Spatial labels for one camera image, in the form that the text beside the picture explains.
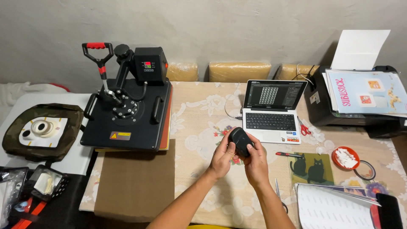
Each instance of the laptop keyboard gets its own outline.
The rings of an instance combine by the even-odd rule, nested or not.
[[[246,128],[295,131],[294,115],[246,113]]]

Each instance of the heat press base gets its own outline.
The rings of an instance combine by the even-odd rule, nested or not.
[[[108,87],[115,86],[115,79],[108,79]],[[143,86],[138,86],[135,79],[127,79],[125,90],[134,97],[139,97]],[[160,147],[162,131],[167,112],[172,85],[167,79],[164,86],[148,86],[145,98],[139,102],[142,104],[128,124],[117,122],[117,115],[113,108],[117,103],[107,96],[103,91],[99,93],[91,116],[83,133],[81,144],[95,148],[120,149],[120,150],[152,150],[158,151]],[[160,96],[162,102],[159,104],[156,123],[152,118],[156,97]]]

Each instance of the laptop touchpad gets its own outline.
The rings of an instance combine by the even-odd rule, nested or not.
[[[263,139],[266,141],[281,141],[280,132],[263,132]]]

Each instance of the white cable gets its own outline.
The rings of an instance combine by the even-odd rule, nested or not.
[[[314,85],[310,79],[303,76],[303,75],[307,75],[307,74],[300,73],[300,71],[298,70],[298,65],[300,65],[300,64],[297,64],[297,66],[295,67],[295,71],[297,72],[297,75],[301,75],[304,79],[308,80],[312,85]]]
[[[237,83],[236,88],[235,88],[234,91],[230,94],[230,96],[232,96],[232,95],[234,94],[234,92],[237,90],[237,88],[238,88],[239,86],[240,86],[240,82]],[[227,99],[226,99],[226,102],[225,102],[225,112],[226,112],[226,114],[227,114],[229,117],[234,118],[234,119],[237,119],[237,117],[233,117],[232,115],[230,115],[230,114],[226,111],[226,104],[228,103],[229,98],[227,98]]]

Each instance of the laptop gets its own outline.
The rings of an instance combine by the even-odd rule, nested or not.
[[[243,129],[260,142],[301,144],[295,108],[307,81],[249,80]]]

